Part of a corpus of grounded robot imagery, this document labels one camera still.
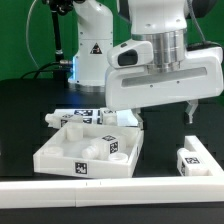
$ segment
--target cable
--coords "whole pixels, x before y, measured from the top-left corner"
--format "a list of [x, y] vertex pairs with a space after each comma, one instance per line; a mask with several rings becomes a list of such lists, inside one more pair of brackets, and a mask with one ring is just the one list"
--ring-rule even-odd
[[39, 65], [37, 64], [36, 60], [33, 57], [33, 54], [32, 54], [31, 49], [30, 49], [30, 44], [29, 44], [30, 19], [31, 19], [31, 16], [32, 16], [32, 13], [33, 13], [33, 9], [34, 9], [37, 2], [38, 2], [38, 0], [33, 1], [32, 5], [30, 7], [29, 13], [28, 13], [28, 17], [27, 17], [27, 22], [26, 22], [26, 47], [27, 47], [28, 53], [29, 53], [33, 63], [35, 64], [36, 68], [39, 68]]
[[205, 35], [204, 35], [200, 25], [198, 24], [198, 21], [197, 21], [196, 17], [195, 17], [194, 9], [193, 9], [191, 0], [187, 0], [187, 4], [188, 4], [191, 19], [192, 19], [199, 35], [200, 35], [201, 41], [202, 41], [201, 43], [190, 44], [187, 47], [187, 50], [192, 51], [192, 50], [203, 49], [203, 48], [208, 48], [208, 47], [212, 47], [212, 46], [222, 47], [219, 43], [206, 40]]
[[46, 65], [43, 65], [42, 67], [40, 67], [36, 71], [36, 73], [35, 73], [33, 78], [36, 79], [39, 76], [39, 74], [41, 73], [41, 70], [44, 70], [45, 68], [49, 68], [49, 67], [54, 66], [54, 65], [60, 65], [60, 62], [51, 62], [51, 63], [48, 63]]
[[24, 79], [26, 76], [30, 75], [30, 74], [33, 74], [33, 73], [36, 73], [37, 71], [39, 72], [55, 72], [55, 71], [60, 71], [60, 72], [70, 72], [70, 68], [68, 69], [51, 69], [51, 70], [35, 70], [35, 71], [30, 71], [30, 72], [27, 72], [25, 73], [24, 75], [22, 75], [20, 77], [20, 79]]
[[202, 43], [205, 43], [206, 42], [205, 35], [202, 32], [201, 27], [199, 26], [198, 21], [197, 21], [197, 19], [195, 17], [194, 9], [193, 9], [191, 0], [187, 0], [187, 4], [188, 4], [188, 8], [189, 8], [191, 19], [192, 19], [192, 21], [193, 21], [193, 23], [194, 23], [194, 25], [195, 25], [199, 35], [201, 36]]
[[[54, 70], [41, 70], [41, 72], [53, 72], [53, 71], [54, 71]], [[27, 73], [25, 73], [24, 75], [22, 75], [22, 76], [20, 77], [20, 79], [24, 79], [26, 76], [28, 76], [28, 75], [30, 75], [30, 74], [33, 74], [33, 73], [36, 73], [36, 72], [37, 72], [37, 70], [27, 72]]]

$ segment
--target white compartment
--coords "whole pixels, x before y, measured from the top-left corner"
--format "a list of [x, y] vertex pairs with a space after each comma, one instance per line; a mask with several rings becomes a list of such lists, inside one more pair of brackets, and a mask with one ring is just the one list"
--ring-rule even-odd
[[[111, 134], [125, 137], [127, 147], [121, 153], [128, 156], [127, 162], [82, 158], [82, 150], [92, 139]], [[132, 177], [142, 144], [139, 128], [68, 122], [34, 154], [34, 171], [86, 178]], [[54, 154], [53, 149], [62, 151]]]

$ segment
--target warning label sticker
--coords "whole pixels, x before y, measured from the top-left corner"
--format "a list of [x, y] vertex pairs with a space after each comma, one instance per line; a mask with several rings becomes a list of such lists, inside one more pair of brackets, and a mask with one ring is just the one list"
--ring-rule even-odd
[[90, 54], [102, 54], [102, 51], [97, 43], [94, 45]]

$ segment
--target white cube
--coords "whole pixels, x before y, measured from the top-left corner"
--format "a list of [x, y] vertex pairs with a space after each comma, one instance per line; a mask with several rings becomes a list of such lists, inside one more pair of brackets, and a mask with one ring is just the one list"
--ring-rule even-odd
[[104, 125], [117, 126], [117, 113], [108, 108], [100, 108], [100, 121]]
[[125, 137], [106, 135], [91, 140], [91, 145], [98, 149], [98, 159], [107, 160], [108, 156], [126, 149]]

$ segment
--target black surface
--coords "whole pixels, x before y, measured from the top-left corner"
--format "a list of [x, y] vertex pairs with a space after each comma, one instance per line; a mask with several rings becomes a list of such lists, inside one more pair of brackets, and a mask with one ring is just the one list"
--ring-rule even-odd
[[[54, 133], [44, 122], [56, 108], [105, 106], [102, 94], [78, 93], [52, 80], [0, 82], [0, 181], [75, 179], [33, 173], [33, 153]], [[224, 159], [224, 108], [202, 100], [193, 125], [184, 124], [185, 103], [146, 108], [144, 147], [135, 178], [175, 176], [176, 151], [185, 135], [197, 135], [219, 164]], [[0, 223], [223, 223], [224, 203], [189, 203], [94, 208], [0, 210]]]

